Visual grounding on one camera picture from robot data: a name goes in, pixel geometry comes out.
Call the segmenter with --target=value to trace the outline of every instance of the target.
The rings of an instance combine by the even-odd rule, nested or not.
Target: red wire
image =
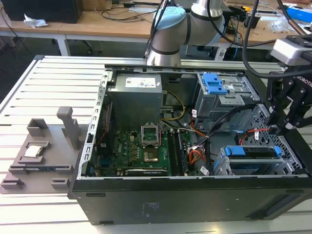
[[[248,133],[253,133],[253,132],[261,132],[261,131],[267,131],[270,130],[269,128],[259,128],[259,129],[251,129],[248,131]]]
[[[104,136],[105,136],[105,134],[106,134],[106,132],[107,132],[107,125],[108,125],[108,110],[109,110],[109,105],[108,105],[108,107],[107,107],[107,112],[106,112],[106,124],[105,124],[105,131],[104,131],[104,133],[103,133],[103,135],[102,135],[101,139],[98,141],[97,145],[99,145],[99,144],[101,143],[101,141],[103,140],[103,138],[104,138]]]

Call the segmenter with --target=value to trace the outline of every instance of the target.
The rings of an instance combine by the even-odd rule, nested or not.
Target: black computer case
[[[10,20],[24,20],[24,14],[47,22],[77,23],[82,0],[2,0]]]

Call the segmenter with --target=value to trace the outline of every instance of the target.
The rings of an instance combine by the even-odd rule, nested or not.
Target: white table
[[[28,134],[31,118],[47,124],[61,123],[58,107],[69,105],[79,124],[88,124],[105,64],[134,61],[132,58],[84,58],[46,56],[34,60],[0,105],[0,180]],[[221,68],[241,67],[240,62],[182,61]],[[273,63],[252,63],[258,71],[279,70]],[[182,233],[312,233],[312,200],[305,201],[271,221],[240,221],[182,224],[92,226],[77,201],[66,194],[0,195],[0,233],[87,233],[87,234],[182,234]]]

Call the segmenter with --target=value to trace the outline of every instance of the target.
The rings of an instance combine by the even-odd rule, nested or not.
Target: sticker
[[[255,131],[254,133],[254,139],[259,140],[259,131]]]
[[[197,118],[197,110],[192,109],[193,118]]]
[[[209,171],[208,171],[204,166],[202,166],[202,167],[200,168],[200,171],[201,171],[205,176],[208,176],[208,175],[209,175]]]
[[[128,77],[127,88],[156,88],[155,78]]]
[[[223,86],[225,89],[234,89],[232,85],[224,85]]]
[[[40,171],[39,168],[25,168],[26,171]]]

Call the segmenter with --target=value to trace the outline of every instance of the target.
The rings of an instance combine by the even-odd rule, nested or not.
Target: white paper
[[[24,23],[28,27],[36,28],[36,27],[48,26],[47,22],[44,19],[32,19],[25,14],[24,14],[24,16],[25,16]]]

